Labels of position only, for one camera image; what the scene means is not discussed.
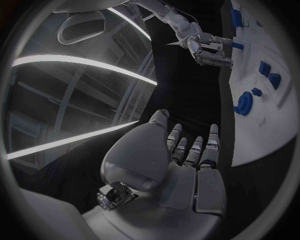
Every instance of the led light strip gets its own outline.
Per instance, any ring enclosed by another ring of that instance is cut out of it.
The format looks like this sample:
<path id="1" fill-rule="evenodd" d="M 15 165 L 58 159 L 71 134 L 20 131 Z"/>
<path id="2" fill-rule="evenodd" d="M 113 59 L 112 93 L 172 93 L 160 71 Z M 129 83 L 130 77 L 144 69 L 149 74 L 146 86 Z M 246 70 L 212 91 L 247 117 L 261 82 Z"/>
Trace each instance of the led light strip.
<path id="1" fill-rule="evenodd" d="M 6 159 L 9 160 L 9 159 L 19 158 L 19 157 L 22 157 L 22 156 L 25 156 L 25 155 L 28 155 L 28 154 L 33 154 L 33 153 L 40 152 L 40 151 L 43 151 L 43 150 L 55 148 L 55 147 L 65 145 L 65 144 L 69 144 L 69 143 L 73 143 L 73 142 L 76 142 L 76 141 L 79 141 L 79 140 L 82 140 L 82 139 L 87 139 L 87 138 L 98 136 L 98 135 L 101 135 L 101 134 L 106 134 L 106 133 L 109 133 L 109 132 L 112 132 L 112 131 L 115 131 L 115 130 L 118 130 L 118 129 L 121 129 L 121 128 L 124 128 L 124 127 L 127 127 L 131 124 L 135 124 L 136 122 L 138 122 L 138 121 L 122 124 L 122 125 L 119 125 L 119 126 L 109 127 L 109 128 L 105 128 L 105 129 L 102 129 L 102 130 L 93 131 L 93 132 L 85 133 L 85 134 L 82 134 L 82 135 L 78 135 L 78 136 L 72 136 L 72 137 L 69 137 L 69 138 L 49 142 L 49 143 L 46 143 L 46 144 L 43 144 L 43 145 L 34 146 L 34 147 L 27 148 L 27 149 L 20 150 L 20 151 L 15 151 L 15 152 L 7 154 Z"/>
<path id="2" fill-rule="evenodd" d="M 112 71 L 115 71 L 115 72 L 118 72 L 121 74 L 125 74 L 128 76 L 143 80 L 143 81 L 153 84 L 155 86 L 157 85 L 157 82 L 155 82 L 151 79 L 148 79 L 144 76 L 138 75 L 134 72 L 125 70 L 123 68 L 120 68 L 120 67 L 117 67 L 114 65 L 110 65 L 110 64 L 107 64 L 104 62 L 86 59 L 86 58 L 82 58 L 82 57 L 76 57 L 76 56 L 48 55 L 48 54 L 47 55 L 24 56 L 24 57 L 14 60 L 12 63 L 12 67 L 21 65 L 21 64 L 36 63 L 36 62 L 67 62 L 67 63 L 74 63 L 74 64 L 85 64 L 85 65 L 89 65 L 89 66 L 112 70 Z"/>
<path id="3" fill-rule="evenodd" d="M 120 16 L 121 18 L 123 18 L 124 20 L 126 20 L 127 22 L 132 24 L 137 30 L 139 30 L 142 34 L 144 34 L 151 41 L 150 36 L 143 29 L 141 29 L 138 25 L 136 25 L 133 21 L 131 21 L 128 17 L 126 17 L 125 15 L 123 15 L 122 13 L 118 12 L 117 10 L 115 10 L 113 8 L 108 8 L 107 10 L 113 12 L 114 14 L 117 14 L 118 16 Z"/>

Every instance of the curved light strip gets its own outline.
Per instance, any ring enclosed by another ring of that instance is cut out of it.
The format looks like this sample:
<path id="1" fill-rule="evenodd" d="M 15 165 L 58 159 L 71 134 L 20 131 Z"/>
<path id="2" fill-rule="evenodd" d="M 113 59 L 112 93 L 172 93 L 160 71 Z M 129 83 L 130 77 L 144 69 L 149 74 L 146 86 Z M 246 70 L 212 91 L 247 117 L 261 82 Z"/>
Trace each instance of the curved light strip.
<path id="1" fill-rule="evenodd" d="M 122 13 L 118 12 L 117 10 L 115 10 L 113 8 L 108 8 L 107 10 L 113 12 L 114 14 L 117 14 L 118 16 L 120 16 L 121 18 L 123 18 L 124 20 L 126 20 L 127 22 L 132 24 L 137 30 L 139 30 L 142 34 L 144 34 L 151 41 L 150 36 L 143 29 L 141 29 L 138 25 L 136 25 L 133 21 L 131 21 L 128 17 L 126 17 L 125 15 L 123 15 Z"/>
<path id="2" fill-rule="evenodd" d="M 21 65 L 21 64 L 28 64 L 28 63 L 36 63 L 36 62 L 67 62 L 67 63 L 74 63 L 74 64 L 85 64 L 89 66 L 94 66 L 98 68 L 108 69 L 112 70 L 121 74 L 125 74 L 140 80 L 143 80 L 145 82 L 148 82 L 153 85 L 157 85 L 157 82 L 148 79 L 144 76 L 138 75 L 132 71 L 125 70 L 123 68 L 110 65 L 104 62 L 90 60 L 82 57 L 76 57 L 76 56 L 65 56 L 65 55 L 32 55 L 32 56 L 24 56 L 21 58 L 18 58 L 13 61 L 12 67 Z"/>
<path id="3" fill-rule="evenodd" d="M 82 135 L 78 135 L 78 136 L 72 136 L 72 137 L 69 137 L 69 138 L 49 142 L 49 143 L 46 143 L 46 144 L 43 144 L 43 145 L 34 146 L 34 147 L 27 148 L 27 149 L 20 150 L 20 151 L 15 151 L 15 152 L 7 154 L 6 155 L 6 160 L 19 158 L 19 157 L 22 157 L 22 156 L 25 156 L 25 155 L 28 155 L 28 154 L 33 154 L 33 153 L 40 152 L 40 151 L 43 151 L 43 150 L 55 148 L 55 147 L 65 145 L 65 144 L 69 144 L 69 143 L 73 143 L 73 142 L 76 142 L 76 141 L 79 141 L 79 140 L 82 140 L 82 139 L 87 139 L 87 138 L 94 137 L 94 136 L 97 136 L 97 135 L 106 134 L 106 133 L 109 133 L 109 132 L 112 132 L 112 131 L 115 131 L 115 130 L 118 130 L 118 129 L 121 129 L 121 128 L 124 128 L 124 127 L 127 127 L 128 125 L 134 124 L 136 122 L 138 122 L 138 121 L 122 124 L 122 125 L 119 125 L 119 126 L 109 127 L 109 128 L 105 128 L 105 129 L 102 129 L 102 130 L 93 131 L 93 132 L 85 133 L 85 134 L 82 134 Z"/>

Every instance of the cable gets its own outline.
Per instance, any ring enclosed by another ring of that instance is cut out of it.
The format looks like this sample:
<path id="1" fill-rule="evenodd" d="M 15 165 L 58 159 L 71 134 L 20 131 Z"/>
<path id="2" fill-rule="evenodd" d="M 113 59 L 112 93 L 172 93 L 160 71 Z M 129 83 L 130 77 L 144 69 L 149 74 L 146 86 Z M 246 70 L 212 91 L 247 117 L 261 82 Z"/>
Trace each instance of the cable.
<path id="1" fill-rule="evenodd" d="M 176 7 L 171 6 L 170 4 L 166 3 L 166 2 L 163 1 L 163 0 L 159 0 L 159 1 L 160 1 L 161 3 L 163 3 L 163 4 L 165 4 L 165 5 L 168 5 L 169 7 L 173 8 L 173 9 L 179 11 L 179 12 L 182 12 L 182 13 L 184 13 L 184 14 L 186 14 L 186 15 L 189 15 L 189 16 L 192 17 L 192 18 L 196 21 L 196 23 L 199 25 L 197 19 L 196 19 L 194 16 L 192 16 L 192 15 L 190 15 L 190 14 L 184 12 L 184 11 L 181 11 L 180 9 L 178 9 L 178 8 L 176 8 Z"/>

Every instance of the dark background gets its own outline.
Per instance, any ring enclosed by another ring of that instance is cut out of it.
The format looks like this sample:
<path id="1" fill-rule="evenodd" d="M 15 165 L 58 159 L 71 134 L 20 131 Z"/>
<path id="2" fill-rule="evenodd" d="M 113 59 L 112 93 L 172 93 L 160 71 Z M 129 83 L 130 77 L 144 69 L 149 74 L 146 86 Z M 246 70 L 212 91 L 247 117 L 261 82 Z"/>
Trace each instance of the dark background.
<path id="1" fill-rule="evenodd" d="M 226 0 L 224 5 L 223 1 L 218 0 L 168 2 L 197 18 L 204 32 L 227 38 L 235 36 L 230 22 L 229 1 Z M 282 19 L 295 39 L 299 39 L 295 26 L 298 22 L 297 15 L 291 14 L 291 9 L 299 7 L 299 3 L 264 3 Z M 11 26 L 26 7 L 25 3 L 19 6 L 14 17 L 9 20 Z M 2 37 L 9 32 L 9 24 L 5 25 Z M 230 71 L 213 66 L 198 66 L 187 50 L 179 46 L 165 46 L 177 40 L 171 28 L 158 19 L 146 21 L 146 26 L 152 38 L 158 86 L 139 124 L 147 122 L 157 109 L 167 108 L 170 112 L 169 130 L 176 123 L 181 123 L 181 136 L 187 137 L 190 145 L 197 136 L 207 139 L 211 124 L 215 123 L 220 127 L 221 153 L 218 169 L 226 186 L 227 214 L 217 233 L 217 239 L 230 239 L 254 221 L 276 194 L 289 167 L 295 140 L 267 157 L 232 168 L 235 123 L 228 84 Z M 230 57 L 231 49 L 225 51 Z M 16 172 L 17 180 L 23 188 L 70 202 L 84 213 L 97 204 L 96 192 L 103 185 L 100 164 L 104 155 L 128 130 L 129 128 L 121 129 L 92 139 L 30 178 Z M 14 226 L 12 214 L 5 212 L 4 198 L 5 196 L 2 197 L 2 209 L 3 215 L 8 216 L 6 224 Z M 288 237 L 288 234 L 297 236 L 297 221 L 293 219 L 298 217 L 298 199 L 299 195 L 268 239 Z"/>

